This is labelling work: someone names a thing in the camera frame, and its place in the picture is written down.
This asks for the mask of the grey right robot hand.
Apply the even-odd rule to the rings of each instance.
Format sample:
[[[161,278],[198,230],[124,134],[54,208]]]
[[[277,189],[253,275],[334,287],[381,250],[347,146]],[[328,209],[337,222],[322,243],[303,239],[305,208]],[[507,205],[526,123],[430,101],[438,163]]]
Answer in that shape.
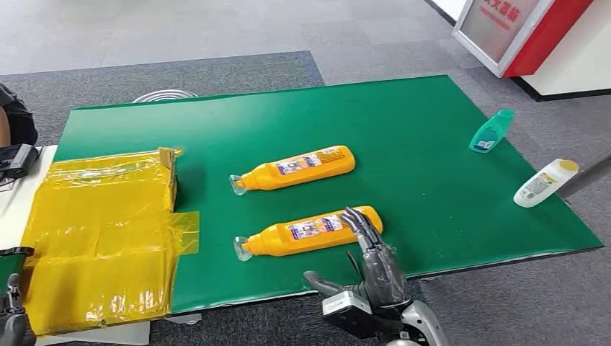
[[[345,208],[340,218],[351,228],[362,250],[362,280],[358,284],[340,285],[309,270],[303,273],[309,286],[326,297],[350,291],[366,298],[375,308],[409,301],[409,287],[396,253],[382,240],[370,218],[351,207]]]

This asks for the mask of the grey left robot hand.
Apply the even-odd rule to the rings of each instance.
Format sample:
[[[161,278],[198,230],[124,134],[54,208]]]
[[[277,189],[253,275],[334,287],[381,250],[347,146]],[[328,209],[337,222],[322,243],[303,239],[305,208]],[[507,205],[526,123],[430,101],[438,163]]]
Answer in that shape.
[[[36,336],[22,303],[20,275],[12,273],[1,294],[1,346],[34,346]]]

